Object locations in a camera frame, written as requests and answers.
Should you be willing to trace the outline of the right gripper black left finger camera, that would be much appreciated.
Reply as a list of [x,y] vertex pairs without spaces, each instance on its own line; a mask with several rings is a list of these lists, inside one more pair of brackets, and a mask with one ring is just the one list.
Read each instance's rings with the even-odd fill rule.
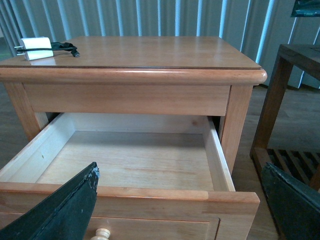
[[0,231],[2,240],[82,240],[95,204],[100,171],[92,162]]

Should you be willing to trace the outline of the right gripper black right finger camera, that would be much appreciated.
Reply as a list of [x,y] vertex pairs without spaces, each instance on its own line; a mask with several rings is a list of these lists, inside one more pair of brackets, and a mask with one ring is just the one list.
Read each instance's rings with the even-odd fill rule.
[[320,193],[272,163],[261,171],[261,182],[274,219],[288,240],[320,238]]

